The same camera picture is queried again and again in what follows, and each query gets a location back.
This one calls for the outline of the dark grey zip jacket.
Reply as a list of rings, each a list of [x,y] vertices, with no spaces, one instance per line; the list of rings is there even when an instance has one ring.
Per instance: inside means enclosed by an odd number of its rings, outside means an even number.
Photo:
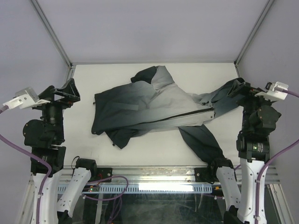
[[[133,137],[149,131],[177,128],[188,147],[205,163],[224,158],[223,151],[205,123],[237,107],[240,95],[228,97],[234,84],[227,81],[210,93],[182,90],[165,66],[138,72],[129,84],[94,95],[94,135],[106,133],[124,148]]]

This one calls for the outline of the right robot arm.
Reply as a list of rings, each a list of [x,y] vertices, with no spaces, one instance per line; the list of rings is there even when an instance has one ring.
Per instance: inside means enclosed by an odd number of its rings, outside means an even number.
[[[276,129],[281,113],[272,107],[267,92],[251,87],[245,81],[235,80],[228,97],[238,98],[236,103],[243,108],[242,128],[236,140],[242,170],[241,186],[236,182],[235,170],[229,159],[214,160],[209,176],[221,184],[226,203],[223,216],[225,224],[265,224],[264,194],[270,161],[269,135]]]

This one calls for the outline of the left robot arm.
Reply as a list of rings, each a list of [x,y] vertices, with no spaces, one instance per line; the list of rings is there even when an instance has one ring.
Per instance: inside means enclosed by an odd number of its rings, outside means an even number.
[[[58,198],[58,186],[64,168],[63,111],[80,101],[75,81],[70,78],[61,88],[53,85],[38,95],[31,106],[40,110],[40,119],[27,122],[23,128],[24,144],[31,147],[31,173],[35,187],[33,224],[71,224],[77,201],[88,181],[98,176],[96,161],[78,158],[71,182]]]

